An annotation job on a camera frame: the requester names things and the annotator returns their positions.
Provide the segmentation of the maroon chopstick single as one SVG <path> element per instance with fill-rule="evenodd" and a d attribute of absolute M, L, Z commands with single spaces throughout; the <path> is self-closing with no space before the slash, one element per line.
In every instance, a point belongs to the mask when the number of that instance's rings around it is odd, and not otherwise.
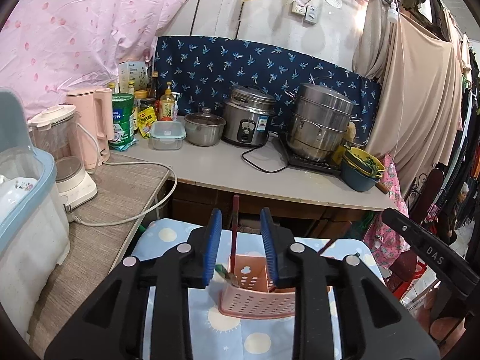
<path fill-rule="evenodd" d="M 326 250 L 328 250 L 337 240 L 341 239 L 347 233 L 351 226 L 351 221 L 345 222 L 341 230 L 335 236 L 330 238 L 327 243 L 321 249 L 319 249 L 317 253 L 319 255 L 322 255 L 324 252 L 326 252 Z"/>

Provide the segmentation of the green chopstick group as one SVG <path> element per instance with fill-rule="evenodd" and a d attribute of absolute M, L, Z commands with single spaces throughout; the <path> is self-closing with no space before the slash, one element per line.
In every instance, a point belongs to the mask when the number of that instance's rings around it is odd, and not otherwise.
<path fill-rule="evenodd" d="M 223 264 L 216 264 L 215 272 L 228 284 L 232 285 L 233 287 L 239 287 L 239 281 L 236 275 L 230 271 L 228 271 Z"/>

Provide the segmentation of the dark maroon chopstick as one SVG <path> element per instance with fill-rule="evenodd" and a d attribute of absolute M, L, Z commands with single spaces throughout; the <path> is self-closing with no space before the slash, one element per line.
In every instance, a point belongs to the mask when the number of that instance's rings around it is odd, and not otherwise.
<path fill-rule="evenodd" d="M 240 196 L 238 194 L 233 195 L 233 212 L 232 212 L 232 228 L 231 228 L 231 249 L 230 249 L 230 265 L 229 269 L 232 274 L 235 273 L 236 266 L 236 249 L 237 249 L 237 236 L 239 230 L 239 206 Z"/>

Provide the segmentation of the pink perforated utensil holder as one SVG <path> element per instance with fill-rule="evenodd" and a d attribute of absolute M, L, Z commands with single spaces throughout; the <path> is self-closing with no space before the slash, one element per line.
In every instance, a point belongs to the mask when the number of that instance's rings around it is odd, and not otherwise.
<path fill-rule="evenodd" d="M 277 320 L 295 316 L 295 289 L 274 289 L 266 258 L 236 256 L 239 287 L 225 283 L 220 293 L 221 314 L 244 320 Z"/>

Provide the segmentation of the blue planet pattern tablecloth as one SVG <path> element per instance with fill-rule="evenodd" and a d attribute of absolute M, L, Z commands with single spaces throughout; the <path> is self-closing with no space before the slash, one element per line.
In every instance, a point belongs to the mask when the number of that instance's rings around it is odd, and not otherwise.
<path fill-rule="evenodd" d="M 132 255 L 140 261 L 162 256 L 185 243 L 197 225 L 160 219 L 140 236 Z M 383 282 L 368 247 L 361 241 L 336 241 L 323 257 L 342 260 L 355 254 Z M 272 291 L 261 235 L 239 232 L 235 275 L 239 287 L 217 272 L 206 289 L 189 289 L 193 359 L 292 359 L 295 289 Z M 328 302 L 334 343 L 333 359 L 341 359 L 334 290 Z"/>

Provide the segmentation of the blue bowl stack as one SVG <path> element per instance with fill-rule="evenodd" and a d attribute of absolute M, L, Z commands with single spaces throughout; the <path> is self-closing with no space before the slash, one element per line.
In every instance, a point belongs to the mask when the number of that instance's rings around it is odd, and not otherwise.
<path fill-rule="evenodd" d="M 352 147 L 343 153 L 340 176 L 350 188 L 363 193 L 380 181 L 385 170 L 376 157 Z"/>

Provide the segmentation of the clear food container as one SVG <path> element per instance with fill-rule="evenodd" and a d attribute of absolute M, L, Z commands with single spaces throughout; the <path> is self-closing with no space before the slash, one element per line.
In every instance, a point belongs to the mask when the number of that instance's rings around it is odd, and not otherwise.
<path fill-rule="evenodd" d="M 156 121 L 151 127 L 149 147 L 153 150 L 179 150 L 186 139 L 180 121 Z"/>

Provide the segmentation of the small steel lidded pot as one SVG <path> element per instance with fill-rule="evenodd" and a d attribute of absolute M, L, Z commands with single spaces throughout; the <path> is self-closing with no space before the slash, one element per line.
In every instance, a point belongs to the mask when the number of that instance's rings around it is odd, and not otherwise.
<path fill-rule="evenodd" d="M 196 146 L 216 145 L 223 134 L 226 121 L 204 107 L 201 112 L 188 114 L 184 118 L 186 140 Z"/>

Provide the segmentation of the stacked steel steamer pot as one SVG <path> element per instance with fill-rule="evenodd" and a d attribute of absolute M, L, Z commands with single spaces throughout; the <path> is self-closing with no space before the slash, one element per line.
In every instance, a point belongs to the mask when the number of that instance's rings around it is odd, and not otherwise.
<path fill-rule="evenodd" d="M 301 84 L 297 94 L 285 94 L 294 101 L 287 144 L 306 160 L 324 161 L 340 145 L 349 123 L 360 121 L 348 97 L 331 88 Z"/>

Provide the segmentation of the white dish drainer bin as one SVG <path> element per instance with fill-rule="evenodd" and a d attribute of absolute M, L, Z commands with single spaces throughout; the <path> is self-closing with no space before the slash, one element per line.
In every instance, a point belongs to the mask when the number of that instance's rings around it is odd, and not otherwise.
<path fill-rule="evenodd" d="M 20 100 L 1 91 L 1 306 L 24 341 L 50 274 L 70 250 L 51 154 L 35 148 Z"/>

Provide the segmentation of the beige curtain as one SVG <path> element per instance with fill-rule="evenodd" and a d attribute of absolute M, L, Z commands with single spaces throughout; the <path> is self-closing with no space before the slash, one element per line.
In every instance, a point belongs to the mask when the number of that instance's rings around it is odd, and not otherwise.
<path fill-rule="evenodd" d="M 383 2 L 369 0 L 352 68 L 381 82 L 367 150 L 394 159 L 406 192 L 417 176 L 450 158 L 461 116 L 459 56 L 409 16 L 392 24 Z"/>

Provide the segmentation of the steel rice cooker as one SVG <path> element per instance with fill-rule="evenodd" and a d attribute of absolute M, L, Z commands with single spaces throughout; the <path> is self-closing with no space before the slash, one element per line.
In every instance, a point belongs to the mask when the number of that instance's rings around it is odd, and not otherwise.
<path fill-rule="evenodd" d="M 244 147 L 260 147 L 269 136 L 275 99 L 258 88 L 235 85 L 224 102 L 222 139 Z"/>

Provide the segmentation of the yellow soap bottle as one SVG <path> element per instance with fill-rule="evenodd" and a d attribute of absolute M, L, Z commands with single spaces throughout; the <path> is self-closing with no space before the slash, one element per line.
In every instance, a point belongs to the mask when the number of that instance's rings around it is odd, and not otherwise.
<path fill-rule="evenodd" d="M 173 120 L 173 108 L 175 105 L 175 97 L 173 96 L 172 83 L 167 83 L 167 88 L 164 94 L 160 98 L 160 108 L 158 120 L 160 121 L 172 121 Z"/>

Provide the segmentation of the green tin can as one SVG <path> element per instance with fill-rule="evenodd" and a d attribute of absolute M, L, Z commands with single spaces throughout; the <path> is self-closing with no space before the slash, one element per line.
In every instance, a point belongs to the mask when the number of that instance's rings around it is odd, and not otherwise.
<path fill-rule="evenodd" d="M 127 150 L 134 141 L 134 96 L 112 95 L 112 120 L 114 136 L 109 146 L 114 150 Z"/>

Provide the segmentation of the pink electric kettle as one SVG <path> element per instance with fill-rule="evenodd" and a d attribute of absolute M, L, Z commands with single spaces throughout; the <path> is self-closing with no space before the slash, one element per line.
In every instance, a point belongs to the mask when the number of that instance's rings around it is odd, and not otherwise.
<path fill-rule="evenodd" d="M 85 169 L 95 170 L 110 158 L 109 141 L 114 137 L 112 91 L 109 88 L 77 88 L 67 92 L 67 104 L 76 107 L 80 147 Z"/>

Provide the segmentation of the white blender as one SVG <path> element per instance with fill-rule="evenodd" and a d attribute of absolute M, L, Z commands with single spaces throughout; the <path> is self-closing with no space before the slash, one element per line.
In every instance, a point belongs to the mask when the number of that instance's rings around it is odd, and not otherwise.
<path fill-rule="evenodd" d="M 45 109 L 28 121 L 35 147 L 50 153 L 55 160 L 55 183 L 67 212 L 88 202 L 98 193 L 86 171 L 74 105 L 58 105 Z"/>

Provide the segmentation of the navy floral backsplash cloth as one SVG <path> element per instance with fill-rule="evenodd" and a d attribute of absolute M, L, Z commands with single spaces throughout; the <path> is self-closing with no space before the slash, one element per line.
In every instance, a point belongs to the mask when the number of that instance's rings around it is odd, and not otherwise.
<path fill-rule="evenodd" d="M 286 130 L 294 108 L 293 95 L 302 84 L 333 89 L 353 104 L 355 143 L 368 142 L 374 126 L 381 86 L 344 67 L 291 49 L 222 37 L 159 37 L 154 55 L 158 87 L 170 82 L 179 93 L 181 116 L 207 107 L 222 115 L 233 86 L 253 87 L 273 97 L 274 130 Z"/>

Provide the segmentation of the pink dotted curtain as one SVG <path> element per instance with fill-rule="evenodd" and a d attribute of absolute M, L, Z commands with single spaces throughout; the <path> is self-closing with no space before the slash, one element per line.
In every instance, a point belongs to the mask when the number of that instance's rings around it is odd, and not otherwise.
<path fill-rule="evenodd" d="M 28 118 L 68 91 L 105 86 L 118 65 L 147 61 L 188 0 L 19 0 L 1 29 L 1 87 Z"/>

